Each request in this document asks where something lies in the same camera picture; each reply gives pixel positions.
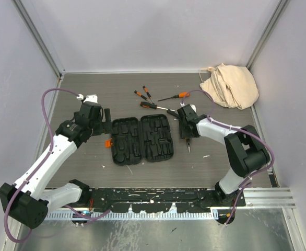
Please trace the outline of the black plastic tool case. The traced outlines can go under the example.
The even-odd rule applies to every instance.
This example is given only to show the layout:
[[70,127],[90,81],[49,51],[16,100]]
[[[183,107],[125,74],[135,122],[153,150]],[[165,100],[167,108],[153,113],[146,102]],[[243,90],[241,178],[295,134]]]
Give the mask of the black plastic tool case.
[[173,139],[166,115],[146,115],[115,119],[111,124],[111,138],[105,142],[111,149],[112,160],[119,166],[150,163],[173,157]]

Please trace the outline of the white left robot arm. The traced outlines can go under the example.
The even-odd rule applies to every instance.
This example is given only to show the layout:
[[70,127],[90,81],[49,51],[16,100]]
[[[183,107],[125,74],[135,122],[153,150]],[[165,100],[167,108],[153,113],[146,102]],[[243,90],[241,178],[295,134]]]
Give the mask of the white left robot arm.
[[60,124],[53,143],[14,184],[0,187],[4,212],[30,229],[38,227],[49,212],[74,203],[85,207],[91,199],[90,187],[73,179],[65,186],[46,191],[57,170],[91,136],[111,133],[110,109],[95,102],[83,102],[72,120]]

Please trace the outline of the beige cloth bag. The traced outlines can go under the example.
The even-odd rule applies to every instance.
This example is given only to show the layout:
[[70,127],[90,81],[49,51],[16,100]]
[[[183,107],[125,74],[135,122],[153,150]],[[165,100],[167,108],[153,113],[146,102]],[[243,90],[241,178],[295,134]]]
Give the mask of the beige cloth bag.
[[202,80],[200,88],[214,103],[225,108],[244,110],[259,98],[258,88],[251,72],[245,66],[225,65],[208,67],[210,77]]

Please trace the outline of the small precision screwdriver right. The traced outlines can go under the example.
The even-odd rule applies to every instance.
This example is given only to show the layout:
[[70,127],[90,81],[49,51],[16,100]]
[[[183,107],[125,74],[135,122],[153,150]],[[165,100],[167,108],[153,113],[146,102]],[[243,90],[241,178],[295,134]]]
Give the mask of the small precision screwdriver right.
[[146,87],[145,85],[143,86],[143,89],[144,89],[144,91],[146,92],[146,94],[147,94],[149,100],[150,100],[153,104],[155,104],[154,101],[153,101],[153,99],[152,99],[151,94],[149,93],[149,91],[148,91],[148,89],[147,89],[147,87]]

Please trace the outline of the orange black pliers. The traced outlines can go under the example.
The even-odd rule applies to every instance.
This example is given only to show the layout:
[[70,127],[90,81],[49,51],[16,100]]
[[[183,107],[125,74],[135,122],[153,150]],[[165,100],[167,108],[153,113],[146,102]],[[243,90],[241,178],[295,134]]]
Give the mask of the orange black pliers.
[[187,150],[190,153],[191,152],[192,139],[185,139],[185,142],[186,142]]

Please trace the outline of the black handled claw hammer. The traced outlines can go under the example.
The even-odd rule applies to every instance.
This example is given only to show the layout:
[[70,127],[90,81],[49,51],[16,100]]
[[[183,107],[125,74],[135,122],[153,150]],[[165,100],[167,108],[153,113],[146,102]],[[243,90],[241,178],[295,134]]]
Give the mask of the black handled claw hammer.
[[176,113],[175,111],[172,111],[170,109],[167,110],[167,113],[174,116],[176,119],[180,119],[180,116],[178,115],[178,113]]

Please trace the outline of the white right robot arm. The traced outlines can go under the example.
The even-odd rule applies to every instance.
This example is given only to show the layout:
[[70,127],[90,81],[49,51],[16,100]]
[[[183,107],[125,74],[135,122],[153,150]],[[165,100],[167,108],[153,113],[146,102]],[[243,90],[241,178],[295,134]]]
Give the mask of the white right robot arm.
[[269,163],[264,142],[251,125],[235,127],[209,115],[199,116],[191,105],[179,108],[177,113],[186,138],[206,137],[226,147],[230,169],[215,184],[214,195],[219,205],[227,206],[246,179]]

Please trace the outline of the small precision screwdriver left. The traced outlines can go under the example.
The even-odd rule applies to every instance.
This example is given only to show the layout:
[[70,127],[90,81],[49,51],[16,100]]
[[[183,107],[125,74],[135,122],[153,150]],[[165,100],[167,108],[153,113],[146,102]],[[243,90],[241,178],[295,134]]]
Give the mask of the small precision screwdriver left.
[[149,99],[146,96],[142,95],[140,92],[135,90],[134,93],[138,95],[139,97],[141,97],[143,100],[149,102]]

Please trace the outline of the black handled screwdriver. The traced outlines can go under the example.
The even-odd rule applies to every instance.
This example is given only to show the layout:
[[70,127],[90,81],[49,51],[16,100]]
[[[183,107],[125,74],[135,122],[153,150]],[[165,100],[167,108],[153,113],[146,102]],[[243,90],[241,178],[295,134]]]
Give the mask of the black handled screwdriver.
[[152,104],[152,103],[150,103],[150,102],[145,102],[145,101],[140,102],[140,104],[139,104],[139,105],[140,105],[141,107],[144,107],[144,108],[147,108],[147,109],[154,109],[154,110],[156,110],[156,109],[168,110],[168,108],[159,107],[159,106],[157,106],[157,105],[155,105],[155,104]]

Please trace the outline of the orange handled screwdriver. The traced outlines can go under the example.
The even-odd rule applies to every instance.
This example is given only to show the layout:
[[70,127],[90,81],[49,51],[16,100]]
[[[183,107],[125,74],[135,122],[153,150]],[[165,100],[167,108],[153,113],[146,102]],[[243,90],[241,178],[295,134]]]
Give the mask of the orange handled screwdriver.
[[183,99],[183,98],[189,97],[189,96],[190,96],[190,92],[182,92],[182,93],[176,94],[176,95],[168,97],[168,98],[160,99],[158,101],[164,101],[164,100],[168,100],[168,99],[178,99],[178,98]]

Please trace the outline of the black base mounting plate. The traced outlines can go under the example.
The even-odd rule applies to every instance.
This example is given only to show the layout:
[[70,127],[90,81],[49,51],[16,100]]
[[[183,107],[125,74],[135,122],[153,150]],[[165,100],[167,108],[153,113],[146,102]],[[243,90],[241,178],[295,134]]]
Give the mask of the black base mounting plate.
[[111,210],[114,213],[166,213],[173,206],[177,213],[210,212],[212,207],[246,206],[243,195],[236,201],[237,192],[219,201],[215,191],[207,188],[99,188],[92,189],[86,203],[74,202],[72,208],[91,208],[94,212]]

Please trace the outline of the small precision screwdriver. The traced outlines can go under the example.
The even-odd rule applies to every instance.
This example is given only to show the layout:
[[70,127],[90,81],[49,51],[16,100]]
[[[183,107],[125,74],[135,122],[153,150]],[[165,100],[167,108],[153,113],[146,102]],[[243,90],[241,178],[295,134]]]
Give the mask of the small precision screwdriver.
[[138,95],[139,97],[141,97],[143,100],[149,102],[149,99],[146,96],[142,95],[140,92],[135,90],[134,93]]
[[149,100],[150,100],[153,104],[155,104],[154,101],[153,101],[153,99],[152,99],[151,94],[149,93],[149,91],[148,91],[148,89],[147,89],[147,87],[146,87],[145,85],[143,86],[143,89],[144,89],[144,91],[146,92],[146,94],[147,94]]

